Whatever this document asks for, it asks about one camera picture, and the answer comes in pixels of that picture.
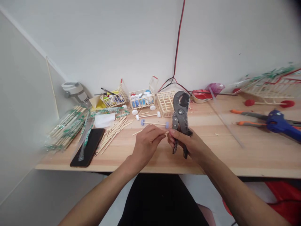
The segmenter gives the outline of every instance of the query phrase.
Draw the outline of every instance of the pliers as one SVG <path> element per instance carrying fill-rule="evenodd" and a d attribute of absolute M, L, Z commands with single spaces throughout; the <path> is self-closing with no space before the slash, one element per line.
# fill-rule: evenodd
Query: pliers
<path fill-rule="evenodd" d="M 246 115 L 246 116 L 251 116 L 254 118 L 258 118 L 261 119 L 263 121 L 267 121 L 268 120 L 268 116 L 266 115 L 262 115 L 262 114 L 258 114 L 258 113 L 254 113 L 254 112 L 247 112 L 247 111 L 238 111 L 238 110 L 231 110 L 232 113 L 234 114 L 240 114 L 240 115 Z M 296 128 L 296 129 L 301 129 L 301 121 L 294 121 L 294 120 L 285 120 L 288 124 L 290 124 L 292 127 Z M 240 121 L 237 122 L 238 125 L 240 126 L 256 126 L 256 127 L 265 127 L 267 126 L 266 123 L 258 123 L 258 122 L 251 122 L 251 121 Z"/>
<path fill-rule="evenodd" d="M 173 109 L 174 113 L 172 115 L 172 128 L 184 133 L 187 136 L 191 136 L 193 133 L 188 128 L 188 118 L 187 112 L 189 107 L 190 95 L 184 91 L 177 92 L 173 97 Z M 178 140 L 175 139 L 175 146 L 173 148 L 173 154 L 177 151 Z M 188 149 L 186 145 L 183 146 L 184 158 L 187 159 Z"/>

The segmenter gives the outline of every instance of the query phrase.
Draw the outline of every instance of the wooden cage model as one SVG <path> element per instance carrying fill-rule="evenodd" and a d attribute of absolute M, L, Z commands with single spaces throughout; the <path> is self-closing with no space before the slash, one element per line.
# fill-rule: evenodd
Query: wooden cage model
<path fill-rule="evenodd" d="M 174 113 L 173 109 L 173 97 L 175 91 L 157 93 L 158 106 L 161 112 L 162 118 L 172 117 Z"/>
<path fill-rule="evenodd" d="M 155 95 L 158 79 L 153 76 L 150 80 L 149 87 L 147 89 L 141 89 L 129 93 L 129 99 L 132 109 L 138 109 L 143 107 L 149 107 L 155 105 Z"/>
<path fill-rule="evenodd" d="M 116 95 L 109 95 L 109 97 L 106 95 L 102 96 L 101 100 L 107 108 L 125 104 L 128 101 L 126 92 L 123 90 L 122 86 L 123 84 L 121 79 L 118 89 L 112 91 L 112 93 L 115 93 Z"/>

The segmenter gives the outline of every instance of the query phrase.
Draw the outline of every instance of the black phone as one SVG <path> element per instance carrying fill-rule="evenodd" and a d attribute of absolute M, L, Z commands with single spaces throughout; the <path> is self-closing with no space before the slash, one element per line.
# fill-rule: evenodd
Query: black phone
<path fill-rule="evenodd" d="M 88 167 L 93 159 L 93 156 L 96 152 L 96 149 L 103 138 L 105 129 L 91 129 L 91 132 L 88 136 L 88 142 L 84 150 L 84 159 L 78 161 L 79 154 L 81 153 L 82 145 L 77 151 L 75 157 L 70 163 L 71 167 Z"/>

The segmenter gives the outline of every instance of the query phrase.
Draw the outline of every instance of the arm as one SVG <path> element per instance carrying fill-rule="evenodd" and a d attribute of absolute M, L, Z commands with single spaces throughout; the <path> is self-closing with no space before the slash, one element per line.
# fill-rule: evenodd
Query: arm
<path fill-rule="evenodd" d="M 174 138 L 187 146 L 190 157 L 205 171 L 238 225 L 290 225 L 235 176 L 195 132 L 189 137 L 170 129 L 168 142 L 171 147 L 174 146 Z"/>
<path fill-rule="evenodd" d="M 148 125 L 138 133 L 133 154 L 86 194 L 59 226 L 98 226 L 122 188 L 150 161 L 158 144 L 166 137 L 164 133 L 154 125 Z"/>

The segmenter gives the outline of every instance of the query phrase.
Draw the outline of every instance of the black pants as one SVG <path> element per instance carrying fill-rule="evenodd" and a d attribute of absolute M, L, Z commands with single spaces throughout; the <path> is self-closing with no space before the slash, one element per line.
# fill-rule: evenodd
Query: black pants
<path fill-rule="evenodd" d="M 139 174 L 118 226 L 208 225 L 178 175 Z"/>

